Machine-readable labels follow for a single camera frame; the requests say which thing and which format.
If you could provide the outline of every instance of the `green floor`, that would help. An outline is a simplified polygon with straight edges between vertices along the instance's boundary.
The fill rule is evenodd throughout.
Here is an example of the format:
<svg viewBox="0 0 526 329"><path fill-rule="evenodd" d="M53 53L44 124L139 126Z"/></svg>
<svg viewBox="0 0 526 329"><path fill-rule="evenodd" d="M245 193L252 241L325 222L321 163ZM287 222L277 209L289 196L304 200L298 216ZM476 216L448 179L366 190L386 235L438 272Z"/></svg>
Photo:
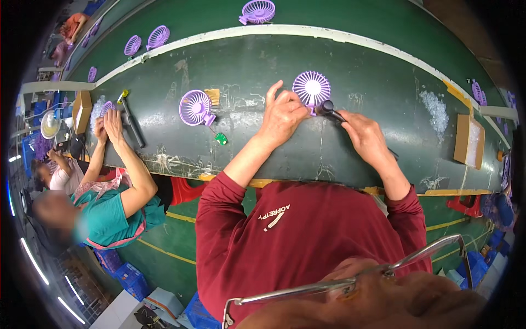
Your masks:
<svg viewBox="0 0 526 329"><path fill-rule="evenodd" d="M446 207L446 200L449 198L451 197L420 197L428 228L466 218L464 214ZM196 199L177 206L171 206L168 211L195 218L198 201L199 199ZM250 213L255 203L255 190L249 187L242 203L245 213ZM461 233L464 241L468 244L468 250L479 250L489 237L488 228L479 222L466 220L448 227L428 231L427 240L431 242L447 234ZM167 253L192 261L196 259L196 236L192 222L167 216L164 227L160 226L143 234L142 239ZM442 258L442 256L456 249L456 245L451 246L451 248L443 250L433 257L433 259L441 258L433 262L433 271L435 273L441 268L447 272L460 265L461 261L457 252ZM132 263L145 274L148 284L152 288L161 287L173 292L183 305L188 304L197 290L194 264L176 259L139 241L118 249L118 252L123 261ZM110 292L118 291L118 282L116 280L111 279L108 275L101 275L98 270L93 270L93 272L97 273L96 276L101 285Z"/></svg>

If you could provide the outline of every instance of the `red plastic stool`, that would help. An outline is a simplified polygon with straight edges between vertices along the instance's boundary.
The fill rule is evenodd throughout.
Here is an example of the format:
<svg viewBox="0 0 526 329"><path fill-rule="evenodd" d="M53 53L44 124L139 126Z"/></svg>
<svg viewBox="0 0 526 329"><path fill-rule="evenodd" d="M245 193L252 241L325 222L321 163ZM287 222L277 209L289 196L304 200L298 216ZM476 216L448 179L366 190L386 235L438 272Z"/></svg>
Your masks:
<svg viewBox="0 0 526 329"><path fill-rule="evenodd" d="M201 193L205 189L206 185L205 183L203 185L199 185L197 187L190 187L188 185L188 182L186 181L186 178L181 177L170 177L171 179L171 187L174 191L174 197L171 200L170 205L175 206L176 204L182 203L182 202L188 202L192 201L193 199L200 197Z"/></svg>
<svg viewBox="0 0 526 329"><path fill-rule="evenodd" d="M446 206L471 217L482 217L482 211L480 210L480 195L467 195L462 201L460 201L460 196L456 196L453 200L447 200Z"/></svg>

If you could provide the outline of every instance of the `orange clothing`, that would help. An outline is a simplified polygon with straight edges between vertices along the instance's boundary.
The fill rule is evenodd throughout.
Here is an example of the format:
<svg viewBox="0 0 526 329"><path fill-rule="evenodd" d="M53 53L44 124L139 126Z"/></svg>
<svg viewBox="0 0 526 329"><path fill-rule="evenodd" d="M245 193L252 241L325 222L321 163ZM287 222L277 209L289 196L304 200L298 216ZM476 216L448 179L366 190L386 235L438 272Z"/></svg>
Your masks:
<svg viewBox="0 0 526 329"><path fill-rule="evenodd" d="M63 25L63 29L60 32L65 38L71 38L75 31L77 30L79 21L82 17L89 19L89 16L83 13L73 14Z"/></svg>

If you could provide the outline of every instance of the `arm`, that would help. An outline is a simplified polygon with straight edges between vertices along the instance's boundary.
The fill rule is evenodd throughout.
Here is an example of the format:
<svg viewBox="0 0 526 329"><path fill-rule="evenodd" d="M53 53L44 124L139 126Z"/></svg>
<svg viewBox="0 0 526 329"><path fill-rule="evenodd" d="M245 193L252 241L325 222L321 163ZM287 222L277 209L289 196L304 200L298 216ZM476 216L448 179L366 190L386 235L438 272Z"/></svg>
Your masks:
<svg viewBox="0 0 526 329"><path fill-rule="evenodd" d="M104 129L130 175L132 186L120 194L124 214L129 218L154 197L157 185L146 165L124 139L120 111L108 110L104 116Z"/></svg>
<svg viewBox="0 0 526 329"><path fill-rule="evenodd" d="M86 16L83 15L83 16L80 17L80 19L78 20L77 29L75 30L75 32L71 36L71 42L77 41L78 34L81 32L84 24L86 24L87 21L88 21L88 19L86 18Z"/></svg>
<svg viewBox="0 0 526 329"><path fill-rule="evenodd" d="M199 284L206 281L199 274L201 267L205 266L207 273L217 271L228 254L234 228L247 218L241 201L250 180L272 151L287 141L299 123L309 117L310 111L295 93L284 91L275 99L276 90L282 85L279 81L267 93L261 129L203 191L196 216Z"/></svg>
<svg viewBox="0 0 526 329"><path fill-rule="evenodd" d="M95 150L89 161L88 170L86 171L84 178L82 178L80 185L97 180L100 169L102 169L104 150L106 149L106 141L108 140L108 135L104 129L104 120L102 118L98 118L95 123L95 137L97 137L97 146L95 146Z"/></svg>
<svg viewBox="0 0 526 329"><path fill-rule="evenodd" d="M380 175L386 191L389 222L400 236L406 254L426 245L426 224L414 187L409 184L395 158L387 149L377 122L357 113L338 111L356 152Z"/></svg>
<svg viewBox="0 0 526 329"><path fill-rule="evenodd" d="M64 170L64 172L67 174L68 178L71 176L72 169L68 164L68 161L62 156L62 153L56 152L54 149L50 149L47 152L47 156L53 161L55 161L58 166Z"/></svg>

